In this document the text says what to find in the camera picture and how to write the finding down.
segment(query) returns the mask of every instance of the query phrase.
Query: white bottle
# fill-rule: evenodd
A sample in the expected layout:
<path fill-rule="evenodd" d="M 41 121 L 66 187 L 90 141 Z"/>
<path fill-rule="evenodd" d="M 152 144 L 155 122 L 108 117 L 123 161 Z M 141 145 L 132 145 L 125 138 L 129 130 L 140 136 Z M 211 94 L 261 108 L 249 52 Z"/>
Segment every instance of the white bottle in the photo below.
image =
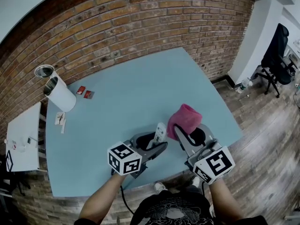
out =
<path fill-rule="evenodd" d="M 250 80 L 250 78 L 246 78 L 239 86 L 239 88 L 236 90 L 238 93 L 242 93 L 248 86 L 252 86 L 253 83 Z"/>

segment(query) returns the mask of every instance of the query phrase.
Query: pink cloth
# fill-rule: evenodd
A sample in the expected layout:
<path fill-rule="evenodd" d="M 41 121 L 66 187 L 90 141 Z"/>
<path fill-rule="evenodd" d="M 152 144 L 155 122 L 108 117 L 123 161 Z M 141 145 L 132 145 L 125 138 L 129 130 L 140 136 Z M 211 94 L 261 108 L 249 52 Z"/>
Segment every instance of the pink cloth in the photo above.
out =
<path fill-rule="evenodd" d="M 177 136 L 174 132 L 174 124 L 182 127 L 182 129 L 190 135 L 196 127 L 200 125 L 202 121 L 202 115 L 189 105 L 182 104 L 180 109 L 172 115 L 168 121 L 167 133 L 168 137 L 177 140 Z"/>

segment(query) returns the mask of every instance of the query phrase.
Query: printed graphic shirt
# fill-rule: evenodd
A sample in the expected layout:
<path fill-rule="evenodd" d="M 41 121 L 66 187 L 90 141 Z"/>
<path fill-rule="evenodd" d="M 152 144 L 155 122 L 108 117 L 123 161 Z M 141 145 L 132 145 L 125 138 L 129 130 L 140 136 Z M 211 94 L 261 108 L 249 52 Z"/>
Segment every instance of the printed graphic shirt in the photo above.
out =
<path fill-rule="evenodd" d="M 136 210 L 130 225 L 221 225 L 212 218 L 210 204 L 201 194 L 180 192 L 171 194 L 163 191 L 146 198 Z M 79 219 L 75 225 L 94 225 L 87 219 Z M 235 225 L 267 225 L 262 216 L 246 218 Z"/>

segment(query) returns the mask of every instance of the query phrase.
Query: forearm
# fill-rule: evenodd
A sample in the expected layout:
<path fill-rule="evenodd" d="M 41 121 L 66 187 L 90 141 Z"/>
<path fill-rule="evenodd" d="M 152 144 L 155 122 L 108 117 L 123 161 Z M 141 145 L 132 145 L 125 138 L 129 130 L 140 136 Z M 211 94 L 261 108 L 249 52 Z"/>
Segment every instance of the forearm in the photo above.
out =
<path fill-rule="evenodd" d="M 116 194 L 126 176 L 115 173 L 85 202 L 79 218 L 87 218 L 100 224 L 107 215 Z"/>
<path fill-rule="evenodd" d="M 212 203 L 216 217 L 226 224 L 243 218 L 239 204 L 232 196 L 223 179 L 210 185 Z"/>

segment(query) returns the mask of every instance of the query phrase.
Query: red packet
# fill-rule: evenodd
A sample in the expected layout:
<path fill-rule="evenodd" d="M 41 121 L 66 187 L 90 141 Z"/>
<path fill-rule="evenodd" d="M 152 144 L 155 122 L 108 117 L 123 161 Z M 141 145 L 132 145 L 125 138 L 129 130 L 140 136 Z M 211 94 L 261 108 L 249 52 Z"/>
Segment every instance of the red packet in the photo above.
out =
<path fill-rule="evenodd" d="M 76 93 L 79 95 L 82 95 L 84 90 L 85 90 L 85 87 L 81 86 Z"/>
<path fill-rule="evenodd" d="M 84 98 L 92 99 L 93 95 L 94 95 L 94 92 L 88 91 L 88 90 L 87 90 L 87 91 L 85 92 Z"/>

